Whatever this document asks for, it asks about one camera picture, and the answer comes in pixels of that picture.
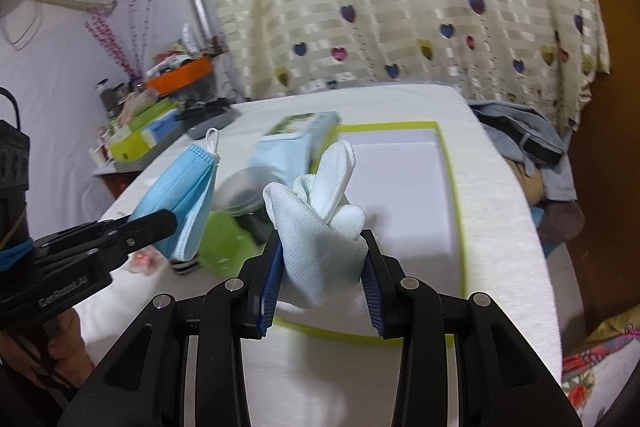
white glove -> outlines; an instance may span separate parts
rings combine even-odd
[[[360,236],[364,211],[344,191],[355,166],[351,144],[332,144],[318,174],[299,176],[292,188],[264,188],[267,213],[280,234],[285,273],[278,300],[318,308],[358,284],[367,243]]]

human hand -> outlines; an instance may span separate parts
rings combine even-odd
[[[93,370],[93,364],[84,347],[84,340],[80,336],[80,317],[75,309],[71,308],[59,315],[56,320],[58,321],[58,331],[47,344],[51,358],[57,361],[54,370],[74,386],[80,387]],[[40,357],[33,343],[25,338],[21,338],[21,340],[34,356]],[[25,353],[5,331],[0,331],[0,357],[33,385],[41,389],[44,388],[33,370],[38,367],[38,363]]]

blue gripper pad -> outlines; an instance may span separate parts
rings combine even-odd
[[[273,324],[273,316],[276,312],[278,293],[284,273],[284,254],[282,242],[278,241],[271,258],[267,279],[260,293],[260,318],[258,319],[258,331],[261,336],[267,334],[267,329]]]
[[[384,301],[382,290],[378,284],[376,272],[373,270],[373,263],[369,255],[367,255],[365,259],[360,280],[362,280],[364,296],[367,299],[367,308],[369,308],[371,324],[378,330],[380,337],[382,337],[385,333],[385,319],[383,317]]]

blue face mask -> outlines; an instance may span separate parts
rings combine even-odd
[[[214,140],[209,138],[212,132]],[[208,151],[191,145],[149,188],[129,217],[137,219],[163,208],[175,214],[178,228],[174,235],[155,244],[167,259],[191,260],[202,240],[220,161],[218,131],[209,129],[206,141]]]

white mattress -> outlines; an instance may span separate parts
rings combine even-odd
[[[242,116],[220,133],[217,184],[244,168],[262,133],[288,114],[336,110],[343,124],[437,121],[458,190],[466,240],[466,289],[489,293],[559,380],[561,345],[554,294],[526,200],[455,90],[426,84],[372,86],[249,102],[236,109]],[[104,219],[129,214],[189,143],[180,138],[163,153]],[[119,269],[113,276],[111,286],[77,306],[82,335],[96,362],[153,295],[167,292],[187,298],[217,282],[203,270],[181,277],[165,270],[145,277]],[[390,424],[399,347],[331,341],[274,326],[260,342],[242,341],[242,349],[255,425]],[[455,373],[450,374],[454,380]],[[450,396],[455,392],[452,385]],[[457,424],[455,403],[449,424]]]

